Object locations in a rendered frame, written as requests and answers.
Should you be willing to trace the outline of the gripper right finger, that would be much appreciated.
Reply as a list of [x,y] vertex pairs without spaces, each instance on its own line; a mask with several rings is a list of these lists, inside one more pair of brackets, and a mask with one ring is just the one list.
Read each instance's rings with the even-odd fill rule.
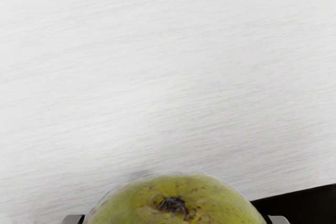
[[265,217],[267,224],[290,224],[284,216],[267,215]]

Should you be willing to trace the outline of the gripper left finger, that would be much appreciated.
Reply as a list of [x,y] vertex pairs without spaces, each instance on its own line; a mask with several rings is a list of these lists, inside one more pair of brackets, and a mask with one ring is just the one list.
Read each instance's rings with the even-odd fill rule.
[[66,215],[61,224],[83,224],[85,215]]

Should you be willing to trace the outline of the green apple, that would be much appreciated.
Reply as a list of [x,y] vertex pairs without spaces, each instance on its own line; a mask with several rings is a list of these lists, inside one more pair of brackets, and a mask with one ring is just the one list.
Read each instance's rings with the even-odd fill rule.
[[239,191],[200,172],[142,176],[109,191],[83,224],[267,224]]

